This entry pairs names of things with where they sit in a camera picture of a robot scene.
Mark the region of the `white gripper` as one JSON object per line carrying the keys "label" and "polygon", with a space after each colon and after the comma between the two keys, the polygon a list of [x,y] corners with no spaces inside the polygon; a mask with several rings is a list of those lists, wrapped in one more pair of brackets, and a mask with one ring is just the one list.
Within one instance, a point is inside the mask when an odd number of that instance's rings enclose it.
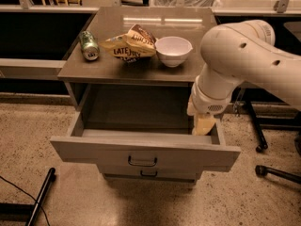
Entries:
{"label": "white gripper", "polygon": [[213,99],[205,95],[197,84],[191,88],[191,97],[188,99],[187,115],[194,116],[194,136],[206,136],[213,129],[216,119],[213,115],[221,114],[230,103],[231,96],[224,99]]}

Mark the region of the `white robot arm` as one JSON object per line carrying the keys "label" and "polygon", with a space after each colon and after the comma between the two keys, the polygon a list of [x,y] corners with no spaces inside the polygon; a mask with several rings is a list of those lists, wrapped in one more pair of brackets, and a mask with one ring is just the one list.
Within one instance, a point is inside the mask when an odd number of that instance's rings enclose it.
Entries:
{"label": "white robot arm", "polygon": [[277,49],[275,39],[272,26],[262,20],[221,24],[203,36],[204,66],[187,106],[195,136],[213,129],[214,116],[224,112],[234,89],[244,82],[301,110],[301,56]]}

